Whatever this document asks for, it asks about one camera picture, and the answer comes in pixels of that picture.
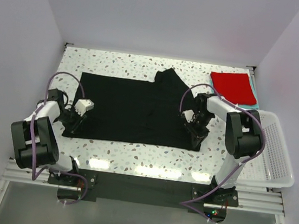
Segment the black t shirt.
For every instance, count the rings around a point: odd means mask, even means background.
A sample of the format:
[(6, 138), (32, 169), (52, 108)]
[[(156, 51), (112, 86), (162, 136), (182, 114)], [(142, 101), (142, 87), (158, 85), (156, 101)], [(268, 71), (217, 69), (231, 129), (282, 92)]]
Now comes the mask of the black t shirt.
[(157, 72), (153, 82), (84, 72), (75, 99), (94, 103), (76, 132), (63, 137), (161, 145), (198, 152), (180, 118), (197, 110), (194, 96), (174, 69)]

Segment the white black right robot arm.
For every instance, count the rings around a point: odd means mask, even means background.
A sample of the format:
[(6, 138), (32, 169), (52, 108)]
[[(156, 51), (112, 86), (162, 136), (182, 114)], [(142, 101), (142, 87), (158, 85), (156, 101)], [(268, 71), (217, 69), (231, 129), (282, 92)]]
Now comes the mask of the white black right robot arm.
[(215, 94), (199, 94), (195, 99), (197, 110), (183, 110), (179, 113), (191, 136), (193, 148), (201, 145), (209, 135), (208, 123), (219, 117), (225, 122), (225, 148), (227, 155), (220, 170), (213, 176), (211, 188), (194, 201), (208, 199), (221, 203), (236, 189), (237, 178), (245, 164), (259, 156), (265, 148), (265, 136), (256, 110), (244, 110)]

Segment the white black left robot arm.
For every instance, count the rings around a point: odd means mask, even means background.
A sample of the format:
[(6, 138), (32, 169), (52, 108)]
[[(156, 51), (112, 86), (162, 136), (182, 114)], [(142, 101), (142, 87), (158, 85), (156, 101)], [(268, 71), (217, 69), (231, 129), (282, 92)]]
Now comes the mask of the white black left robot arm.
[(30, 169), (32, 176), (48, 169), (56, 173), (57, 180), (75, 185), (80, 180), (78, 164), (74, 157), (61, 155), (53, 129), (53, 123), (60, 122), (65, 129), (74, 133), (93, 109), (89, 99), (79, 99), (67, 107), (67, 94), (51, 89), (44, 100), (38, 102), (36, 110), (26, 119), (11, 124), (15, 162), (21, 169)]

